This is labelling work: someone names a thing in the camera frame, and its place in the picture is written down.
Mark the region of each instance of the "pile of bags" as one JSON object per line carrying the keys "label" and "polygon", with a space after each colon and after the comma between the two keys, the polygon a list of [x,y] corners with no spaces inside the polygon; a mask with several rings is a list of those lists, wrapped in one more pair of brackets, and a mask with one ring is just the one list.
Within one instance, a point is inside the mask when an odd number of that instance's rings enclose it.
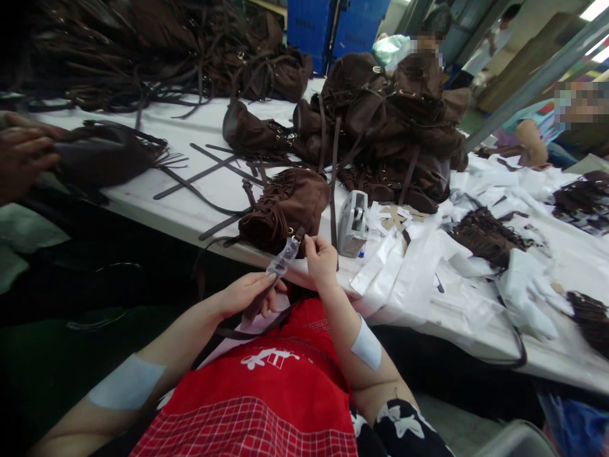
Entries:
{"label": "pile of bags", "polygon": [[298,102],[293,130],[240,104],[226,114],[224,137],[246,155],[283,160],[293,152],[319,173],[332,166],[348,190],[363,190],[370,201],[433,214],[449,195],[450,170],[468,163],[456,125],[469,90],[443,92],[441,74],[434,50],[409,55],[392,73],[371,54],[346,55],[320,94]]}
{"label": "pile of bags", "polygon": [[[3,85],[30,111],[78,106],[132,112],[152,101],[196,109],[203,98],[298,101],[310,56],[282,44],[277,20],[249,24],[228,0],[41,0],[24,65]],[[181,100],[199,95],[199,102]],[[43,100],[64,98],[67,105]]]}

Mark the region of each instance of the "plaid pattern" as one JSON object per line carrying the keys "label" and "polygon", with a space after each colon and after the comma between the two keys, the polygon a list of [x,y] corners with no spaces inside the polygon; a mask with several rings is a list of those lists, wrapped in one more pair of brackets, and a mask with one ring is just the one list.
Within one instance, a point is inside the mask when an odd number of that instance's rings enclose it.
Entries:
{"label": "plaid pattern", "polygon": [[260,399],[241,397],[187,414],[161,411],[132,457],[144,456],[356,456],[351,433],[302,433]]}
{"label": "plaid pattern", "polygon": [[319,330],[319,331],[327,333],[327,334],[330,333],[330,326],[328,325],[328,321],[325,319],[322,321],[313,322],[312,324],[305,326],[305,328]]}

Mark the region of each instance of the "woman's right hand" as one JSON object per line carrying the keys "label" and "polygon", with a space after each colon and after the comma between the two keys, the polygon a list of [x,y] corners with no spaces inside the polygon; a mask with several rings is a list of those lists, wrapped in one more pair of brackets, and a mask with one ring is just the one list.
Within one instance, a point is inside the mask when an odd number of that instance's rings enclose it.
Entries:
{"label": "woman's right hand", "polygon": [[309,235],[304,236],[304,248],[309,276],[315,281],[317,290],[337,285],[338,253],[336,249],[323,237],[310,237]]}

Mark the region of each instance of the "red apron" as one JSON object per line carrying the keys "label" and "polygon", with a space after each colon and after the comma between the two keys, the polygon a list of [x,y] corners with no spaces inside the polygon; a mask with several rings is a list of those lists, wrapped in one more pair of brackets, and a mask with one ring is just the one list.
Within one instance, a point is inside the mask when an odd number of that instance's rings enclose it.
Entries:
{"label": "red apron", "polygon": [[349,389],[319,299],[189,372],[132,456],[357,455]]}

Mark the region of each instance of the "metal pole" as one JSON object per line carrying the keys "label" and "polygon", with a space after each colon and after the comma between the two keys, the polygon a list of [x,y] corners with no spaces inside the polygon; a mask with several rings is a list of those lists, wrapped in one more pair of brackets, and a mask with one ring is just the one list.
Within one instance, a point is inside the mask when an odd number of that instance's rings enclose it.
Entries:
{"label": "metal pole", "polygon": [[518,89],[508,101],[501,105],[486,120],[480,130],[472,133],[465,142],[465,150],[467,152],[472,151],[518,110],[525,107],[528,102],[558,81],[575,62],[601,41],[608,32],[609,8],[580,30],[571,41],[535,72],[528,83]]}

